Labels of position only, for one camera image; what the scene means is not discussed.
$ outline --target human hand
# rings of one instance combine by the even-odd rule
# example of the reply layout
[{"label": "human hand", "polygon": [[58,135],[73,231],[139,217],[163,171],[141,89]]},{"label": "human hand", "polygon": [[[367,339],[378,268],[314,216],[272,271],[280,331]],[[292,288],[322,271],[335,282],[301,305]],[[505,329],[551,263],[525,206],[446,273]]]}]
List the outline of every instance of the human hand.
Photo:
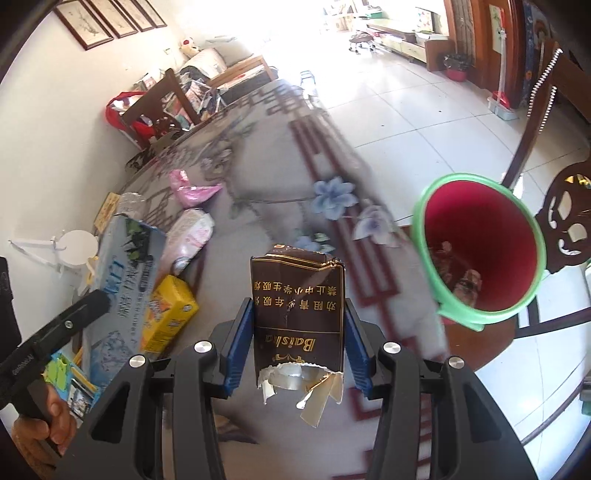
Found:
[{"label": "human hand", "polygon": [[63,455],[76,434],[76,420],[70,415],[68,404],[60,398],[52,385],[47,384],[47,411],[51,424],[44,420],[19,416],[12,427],[12,439],[29,465],[43,477],[53,471],[54,459],[40,444],[50,438]]}]

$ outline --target torn cardboard edge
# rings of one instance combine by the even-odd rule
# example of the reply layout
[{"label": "torn cardboard edge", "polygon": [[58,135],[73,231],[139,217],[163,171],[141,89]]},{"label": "torn cardboard edge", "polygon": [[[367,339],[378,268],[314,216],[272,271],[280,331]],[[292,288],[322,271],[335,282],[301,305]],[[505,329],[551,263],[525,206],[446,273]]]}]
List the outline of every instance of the torn cardboard edge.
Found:
[{"label": "torn cardboard edge", "polygon": [[306,392],[296,408],[302,410],[300,418],[316,428],[326,407],[328,397],[337,404],[343,401],[343,372],[333,372],[315,364],[287,362],[261,369],[258,388],[262,388],[263,401],[275,395],[275,388]]}]

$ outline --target wooden armrest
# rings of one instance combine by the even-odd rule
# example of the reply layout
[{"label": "wooden armrest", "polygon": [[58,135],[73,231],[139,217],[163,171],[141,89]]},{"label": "wooden armrest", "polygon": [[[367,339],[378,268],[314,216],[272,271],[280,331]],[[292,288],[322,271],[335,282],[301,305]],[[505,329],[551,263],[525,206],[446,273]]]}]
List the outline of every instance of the wooden armrest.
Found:
[{"label": "wooden armrest", "polygon": [[227,83],[230,80],[233,80],[236,77],[242,75],[243,73],[249,72],[250,70],[258,67],[259,65],[263,65],[267,75],[272,80],[273,77],[271,74],[271,70],[267,65],[267,62],[265,62],[265,59],[262,57],[262,55],[257,55],[256,57],[250,57],[246,60],[239,61],[238,63],[232,65],[224,73],[221,73],[220,75],[208,80],[207,84],[210,87],[217,88],[223,85],[224,83]]}]

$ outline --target framed painting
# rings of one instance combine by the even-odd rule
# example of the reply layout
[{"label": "framed painting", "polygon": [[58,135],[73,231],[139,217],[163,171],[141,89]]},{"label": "framed painting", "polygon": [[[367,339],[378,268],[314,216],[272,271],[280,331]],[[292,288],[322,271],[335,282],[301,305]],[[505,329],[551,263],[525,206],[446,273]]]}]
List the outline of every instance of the framed painting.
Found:
[{"label": "framed painting", "polygon": [[152,30],[155,26],[134,3],[134,0],[113,0],[127,14],[132,23],[142,32]]},{"label": "framed painting", "polygon": [[127,19],[113,0],[87,1],[107,27],[117,35],[117,38],[127,37],[138,32],[138,29]]},{"label": "framed painting", "polygon": [[66,0],[58,4],[54,11],[85,50],[113,40],[113,35],[80,0]]},{"label": "framed painting", "polygon": [[134,0],[135,5],[156,28],[166,27],[166,23],[148,0]]}]

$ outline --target yellow snack box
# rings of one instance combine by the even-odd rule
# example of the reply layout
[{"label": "yellow snack box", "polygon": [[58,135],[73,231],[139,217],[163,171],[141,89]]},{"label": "yellow snack box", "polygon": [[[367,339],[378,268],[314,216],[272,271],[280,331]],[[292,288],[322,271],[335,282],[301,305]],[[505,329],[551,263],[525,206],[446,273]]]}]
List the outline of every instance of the yellow snack box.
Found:
[{"label": "yellow snack box", "polygon": [[146,309],[142,353],[152,360],[158,358],[198,309],[184,281],[172,275],[164,277],[152,293]]}]

